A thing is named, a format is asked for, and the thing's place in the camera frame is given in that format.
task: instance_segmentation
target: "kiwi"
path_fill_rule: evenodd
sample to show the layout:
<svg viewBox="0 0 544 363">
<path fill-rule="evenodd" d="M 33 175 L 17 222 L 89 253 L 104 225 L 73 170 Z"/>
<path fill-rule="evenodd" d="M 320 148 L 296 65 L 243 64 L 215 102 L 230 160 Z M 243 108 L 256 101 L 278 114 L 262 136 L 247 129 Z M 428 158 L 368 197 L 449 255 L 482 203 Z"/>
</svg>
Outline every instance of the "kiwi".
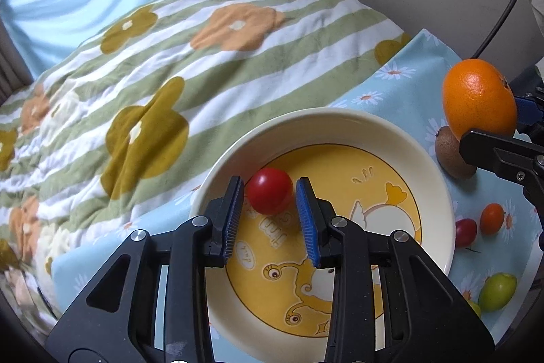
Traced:
<svg viewBox="0 0 544 363">
<path fill-rule="evenodd" d="M 469 179 L 476 173 L 476 167 L 465 163 L 459 154 L 459 141 L 450 127 L 442 127 L 436 135 L 436 159 L 446 173 L 455 179 Z"/>
</svg>

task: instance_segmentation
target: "black cable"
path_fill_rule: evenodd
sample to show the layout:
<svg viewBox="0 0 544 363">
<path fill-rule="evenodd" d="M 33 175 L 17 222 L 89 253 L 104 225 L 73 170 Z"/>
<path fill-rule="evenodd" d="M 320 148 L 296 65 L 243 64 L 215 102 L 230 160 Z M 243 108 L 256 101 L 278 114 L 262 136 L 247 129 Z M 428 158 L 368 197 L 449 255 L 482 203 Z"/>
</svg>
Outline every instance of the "black cable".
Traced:
<svg viewBox="0 0 544 363">
<path fill-rule="evenodd" d="M 513 6 L 516 5 L 516 2 L 517 2 L 517 0 L 510 0 L 510 2 L 508 2 L 508 5 L 507 5 L 506 9 L 504 10 L 503 14 L 500 16 L 499 20 L 497 21 L 497 23 L 495 24 L 495 26 L 493 27 L 491 32 L 488 34 L 488 36 L 482 42 L 482 44 L 480 45 L 480 48 L 478 48 L 476 50 L 476 52 L 472 56 L 472 59 L 479 58 L 480 55 L 482 54 L 482 52 L 487 48 L 489 43 L 493 40 L 493 38 L 495 37 L 495 35 L 499 31 L 500 27 L 502 27 L 502 25 L 504 24 L 504 21 L 506 21 L 508 15 L 510 14 L 510 12 L 513 9 Z"/>
</svg>

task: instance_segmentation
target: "light blue tablecloth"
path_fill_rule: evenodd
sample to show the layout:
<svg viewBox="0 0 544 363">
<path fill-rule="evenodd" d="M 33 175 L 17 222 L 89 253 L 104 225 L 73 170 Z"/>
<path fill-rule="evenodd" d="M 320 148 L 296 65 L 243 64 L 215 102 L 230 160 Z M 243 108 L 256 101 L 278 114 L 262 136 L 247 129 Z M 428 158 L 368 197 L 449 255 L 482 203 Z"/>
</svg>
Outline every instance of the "light blue tablecloth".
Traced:
<svg viewBox="0 0 544 363">
<path fill-rule="evenodd" d="M 336 100 L 331 106 L 368 111 L 398 125 L 411 134 L 436 161 L 434 141 L 437 130 L 446 125 L 442 110 L 442 81 L 459 57 L 427 30 L 420 32 L 390 62 L 370 79 Z M 522 188 L 478 170 L 468 181 L 456 182 L 444 175 L 454 202 L 456 218 L 478 220 L 489 203 L 501 204 L 507 213 L 499 234 L 478 238 L 472 252 L 456 250 L 449 278 L 458 289 L 474 300 L 486 277 L 506 272 L 518 278 L 516 294 L 506 308 L 484 313 L 482 320 L 496 342 L 502 337 L 523 302 L 537 272 L 542 251 L 538 247 L 540 222 L 534 207 L 525 200 Z M 130 228 L 99 239 L 58 257 L 53 262 L 53 281 L 62 309 L 74 300 L 82 285 L 99 269 L 119 244 L 135 229 L 151 234 L 176 229 L 187 220 L 194 192 L 142 216 Z M 164 279 L 159 299 L 164 302 Z M 156 346 L 161 346 L 158 328 Z M 217 361 L 256 362 L 211 329 Z"/>
</svg>

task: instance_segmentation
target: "orange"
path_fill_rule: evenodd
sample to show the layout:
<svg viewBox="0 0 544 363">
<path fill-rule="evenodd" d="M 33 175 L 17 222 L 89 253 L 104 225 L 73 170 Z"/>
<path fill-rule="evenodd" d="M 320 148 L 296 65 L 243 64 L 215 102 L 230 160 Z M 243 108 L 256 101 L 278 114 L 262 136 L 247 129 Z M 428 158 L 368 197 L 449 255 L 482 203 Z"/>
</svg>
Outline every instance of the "orange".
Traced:
<svg viewBox="0 0 544 363">
<path fill-rule="evenodd" d="M 442 104 L 458 140 L 472 128 L 504 136 L 513 136 L 516 130 L 517 108 L 508 82 L 483 60 L 467 59 L 448 71 Z"/>
</svg>

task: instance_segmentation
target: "bed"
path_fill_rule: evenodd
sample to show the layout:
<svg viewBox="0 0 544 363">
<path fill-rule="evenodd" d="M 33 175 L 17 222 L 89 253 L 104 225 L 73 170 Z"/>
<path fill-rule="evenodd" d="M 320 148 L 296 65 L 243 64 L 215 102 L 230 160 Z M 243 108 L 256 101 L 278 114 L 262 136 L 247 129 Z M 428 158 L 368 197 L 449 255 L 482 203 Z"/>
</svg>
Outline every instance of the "bed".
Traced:
<svg viewBox="0 0 544 363">
<path fill-rule="evenodd" d="M 197 189 L 240 136 L 326 106 L 409 37 L 357 0 L 154 0 L 0 107 L 0 286 L 43 341 L 53 262 Z"/>
</svg>

